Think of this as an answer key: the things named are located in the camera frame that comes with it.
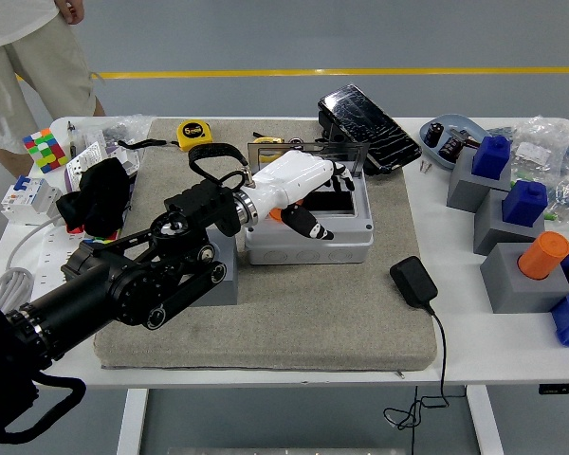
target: tape measure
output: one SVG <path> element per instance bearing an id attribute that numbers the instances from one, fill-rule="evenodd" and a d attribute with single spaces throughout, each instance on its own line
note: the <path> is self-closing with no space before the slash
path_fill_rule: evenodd
<path id="1" fill-rule="evenodd" d="M 253 140 L 253 144 L 282 144 L 284 142 L 285 140 L 281 137 L 267 136 L 257 137 L 255 140 Z"/>
<path id="2" fill-rule="evenodd" d="M 177 142 L 182 152 L 188 152 L 195 145 L 210 144 L 211 129 L 202 120 L 186 120 L 177 127 Z"/>

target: plastic bag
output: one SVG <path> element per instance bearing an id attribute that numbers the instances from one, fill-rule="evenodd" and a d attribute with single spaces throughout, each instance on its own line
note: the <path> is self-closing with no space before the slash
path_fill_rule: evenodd
<path id="1" fill-rule="evenodd" d="M 515 126 L 511 139 L 512 181 L 543 183 L 546 215 L 569 222 L 569 121 L 531 118 Z"/>
<path id="2" fill-rule="evenodd" d="M 92 118 L 86 123 L 74 124 L 73 140 L 80 151 L 93 142 L 99 142 L 109 151 L 118 146 L 119 140 L 132 144 L 147 138 L 154 119 L 143 115 Z"/>

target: white cable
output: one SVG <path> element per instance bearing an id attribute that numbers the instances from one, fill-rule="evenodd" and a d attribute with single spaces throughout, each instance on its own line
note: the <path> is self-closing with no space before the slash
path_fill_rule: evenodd
<path id="1" fill-rule="evenodd" d="M 9 259 L 7 260 L 7 271 L 0 277 L 0 310 L 2 310 L 3 313 L 6 314 L 13 308 L 18 308 L 24 303 L 28 303 L 31 299 L 31 291 L 34 283 L 33 275 L 29 270 L 22 267 L 10 267 L 16 252 L 32 235 L 60 218 L 61 215 L 54 216 L 40 226 L 35 227 L 28 235 L 21 239 L 21 242 L 19 242 L 10 253 Z"/>

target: table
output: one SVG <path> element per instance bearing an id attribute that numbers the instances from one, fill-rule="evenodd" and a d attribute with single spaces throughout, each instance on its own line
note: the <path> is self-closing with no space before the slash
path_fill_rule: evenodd
<path id="1" fill-rule="evenodd" d="M 397 118 L 396 121 L 419 141 L 420 127 L 430 118 Z M 514 125 L 519 118 L 474 118 L 485 129 Z M 479 265 L 484 257 L 472 253 L 473 215 L 445 205 L 450 171 L 434 164 L 427 173 L 419 171 L 419 160 L 403 169 L 422 262 L 439 288 L 432 302 L 441 318 L 448 342 L 447 383 L 477 385 L 468 388 L 470 407 L 482 415 L 490 410 L 484 385 L 512 383 L 569 383 L 569 348 L 555 337 L 549 313 L 494 315 L 483 286 Z M 547 223 L 547 229 L 564 233 L 569 226 Z M 15 240 L 30 227 L 9 224 L 0 242 L 0 274 Z M 24 248 L 16 263 L 33 270 L 38 251 Z M 163 371 L 102 370 L 93 354 L 92 340 L 81 343 L 47 371 L 54 375 L 80 377 L 89 387 L 182 388 L 182 387 L 266 387 L 295 385 L 383 385 L 435 383 L 440 376 L 441 350 L 434 362 L 421 372 L 330 373 L 267 371 Z M 132 393 L 144 403 L 141 395 Z M 494 422 L 475 420 L 481 447 L 495 444 Z"/>

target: person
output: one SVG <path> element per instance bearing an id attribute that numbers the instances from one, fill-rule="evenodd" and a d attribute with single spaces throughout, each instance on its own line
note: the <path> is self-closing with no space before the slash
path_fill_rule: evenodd
<path id="1" fill-rule="evenodd" d="M 105 115 L 70 29 L 83 18 L 83 0 L 0 0 L 0 163 L 15 177 L 33 164 L 22 139 L 40 130 L 16 75 L 53 118 Z"/>

